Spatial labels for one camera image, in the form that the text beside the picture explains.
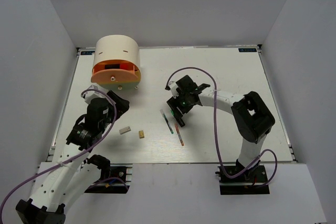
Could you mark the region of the green pen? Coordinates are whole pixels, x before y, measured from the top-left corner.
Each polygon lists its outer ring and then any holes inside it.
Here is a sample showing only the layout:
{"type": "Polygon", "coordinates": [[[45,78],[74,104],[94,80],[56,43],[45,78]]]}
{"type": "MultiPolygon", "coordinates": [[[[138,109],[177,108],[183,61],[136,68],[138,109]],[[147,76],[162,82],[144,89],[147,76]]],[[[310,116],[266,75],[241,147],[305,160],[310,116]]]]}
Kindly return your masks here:
{"type": "Polygon", "coordinates": [[[170,123],[169,123],[169,121],[168,121],[168,119],[167,119],[167,117],[166,117],[163,109],[160,109],[160,113],[161,113],[163,119],[165,120],[165,122],[166,122],[166,124],[167,124],[167,126],[168,126],[168,128],[169,128],[169,130],[171,132],[171,134],[174,134],[173,129],[172,129],[172,127],[171,127],[171,125],[170,125],[170,123]]]}

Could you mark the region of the green highlighter marker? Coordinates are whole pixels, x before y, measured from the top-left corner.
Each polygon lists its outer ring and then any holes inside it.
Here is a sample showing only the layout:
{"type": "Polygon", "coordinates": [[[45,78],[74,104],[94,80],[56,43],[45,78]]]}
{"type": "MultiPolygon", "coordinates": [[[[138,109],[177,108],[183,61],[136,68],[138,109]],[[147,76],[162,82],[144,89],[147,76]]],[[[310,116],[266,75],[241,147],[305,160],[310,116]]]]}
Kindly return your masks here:
{"type": "Polygon", "coordinates": [[[178,123],[178,125],[180,127],[184,127],[185,123],[182,119],[183,114],[178,110],[178,109],[171,109],[171,114],[173,115],[173,117],[175,118],[176,122],[178,123]]]}

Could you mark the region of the red pen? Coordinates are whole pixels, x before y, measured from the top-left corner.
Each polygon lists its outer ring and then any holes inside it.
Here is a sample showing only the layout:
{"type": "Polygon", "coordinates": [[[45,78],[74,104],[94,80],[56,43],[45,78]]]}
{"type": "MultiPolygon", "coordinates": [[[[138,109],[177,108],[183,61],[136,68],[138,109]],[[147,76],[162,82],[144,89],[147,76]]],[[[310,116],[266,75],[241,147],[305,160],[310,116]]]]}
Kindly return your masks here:
{"type": "Polygon", "coordinates": [[[181,144],[181,146],[184,146],[184,142],[183,142],[182,136],[181,136],[181,134],[180,134],[180,130],[179,130],[178,124],[177,124],[177,123],[174,123],[174,126],[175,126],[175,130],[176,130],[178,139],[179,139],[179,141],[180,141],[180,144],[181,144]]]}

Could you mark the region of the orange top drawer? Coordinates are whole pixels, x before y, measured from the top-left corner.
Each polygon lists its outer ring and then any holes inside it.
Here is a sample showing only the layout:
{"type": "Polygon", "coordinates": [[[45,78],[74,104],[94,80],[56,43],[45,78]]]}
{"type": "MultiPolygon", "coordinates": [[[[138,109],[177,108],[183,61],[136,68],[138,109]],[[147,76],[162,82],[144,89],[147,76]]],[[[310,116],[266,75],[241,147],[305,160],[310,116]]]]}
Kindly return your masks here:
{"type": "Polygon", "coordinates": [[[94,65],[92,69],[92,83],[131,83],[140,80],[140,69],[134,63],[126,60],[102,61],[94,65]]]}

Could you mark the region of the orange highlighter marker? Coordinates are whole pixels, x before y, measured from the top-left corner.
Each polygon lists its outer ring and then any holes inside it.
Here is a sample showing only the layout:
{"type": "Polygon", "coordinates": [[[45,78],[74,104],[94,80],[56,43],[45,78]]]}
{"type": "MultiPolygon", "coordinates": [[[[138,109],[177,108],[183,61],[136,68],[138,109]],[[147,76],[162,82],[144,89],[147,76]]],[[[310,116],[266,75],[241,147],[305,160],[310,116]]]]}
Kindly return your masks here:
{"type": "Polygon", "coordinates": [[[129,62],[122,62],[122,63],[114,63],[114,64],[106,64],[105,69],[122,69],[122,70],[132,70],[133,64],[129,62]]]}

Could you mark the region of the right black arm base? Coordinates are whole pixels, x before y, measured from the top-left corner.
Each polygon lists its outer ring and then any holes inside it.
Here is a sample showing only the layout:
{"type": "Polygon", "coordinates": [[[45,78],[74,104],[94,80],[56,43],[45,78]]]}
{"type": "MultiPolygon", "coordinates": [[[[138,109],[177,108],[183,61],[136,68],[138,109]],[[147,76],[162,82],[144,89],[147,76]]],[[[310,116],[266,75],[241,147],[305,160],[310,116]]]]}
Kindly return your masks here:
{"type": "Polygon", "coordinates": [[[268,181],[264,165],[259,165],[247,177],[240,175],[234,179],[229,179],[218,167],[215,174],[219,178],[219,189],[221,195],[269,195],[268,185],[263,185],[268,181]]]}

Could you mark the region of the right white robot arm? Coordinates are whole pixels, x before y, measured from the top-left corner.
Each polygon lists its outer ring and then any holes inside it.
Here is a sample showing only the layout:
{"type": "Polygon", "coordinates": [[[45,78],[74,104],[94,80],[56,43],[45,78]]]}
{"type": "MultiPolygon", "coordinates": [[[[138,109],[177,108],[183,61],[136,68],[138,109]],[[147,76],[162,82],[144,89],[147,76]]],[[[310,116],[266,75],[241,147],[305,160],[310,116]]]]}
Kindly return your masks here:
{"type": "Polygon", "coordinates": [[[181,127],[185,126],[183,115],[196,105],[217,108],[232,115],[243,138],[237,175],[245,182],[255,177],[254,166],[259,162],[263,142],[275,124],[274,116],[257,92],[233,94],[219,91],[211,89],[209,84],[197,85],[188,75],[176,82],[168,82],[165,89],[172,93],[167,104],[181,127]]]}

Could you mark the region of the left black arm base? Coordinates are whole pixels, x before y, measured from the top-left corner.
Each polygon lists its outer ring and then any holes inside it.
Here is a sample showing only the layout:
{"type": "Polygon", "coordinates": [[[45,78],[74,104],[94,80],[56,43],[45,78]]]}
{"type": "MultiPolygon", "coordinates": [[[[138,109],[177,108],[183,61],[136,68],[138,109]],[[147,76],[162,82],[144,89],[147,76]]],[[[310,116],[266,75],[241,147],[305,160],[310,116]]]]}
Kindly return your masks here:
{"type": "Polygon", "coordinates": [[[110,165],[86,191],[87,194],[126,194],[131,186],[132,164],[110,165]]]}

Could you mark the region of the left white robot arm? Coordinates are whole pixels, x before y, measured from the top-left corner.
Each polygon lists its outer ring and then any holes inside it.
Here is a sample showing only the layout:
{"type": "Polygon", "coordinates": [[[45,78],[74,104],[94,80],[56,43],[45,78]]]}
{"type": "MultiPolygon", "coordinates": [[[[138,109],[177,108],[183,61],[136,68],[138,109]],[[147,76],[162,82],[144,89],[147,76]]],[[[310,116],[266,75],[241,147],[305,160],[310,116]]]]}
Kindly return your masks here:
{"type": "Polygon", "coordinates": [[[16,205],[22,223],[64,223],[66,211],[90,186],[111,179],[110,160],[91,151],[130,103],[113,91],[90,91],[86,113],[74,123],[57,164],[44,171],[44,182],[29,199],[16,205]]]}

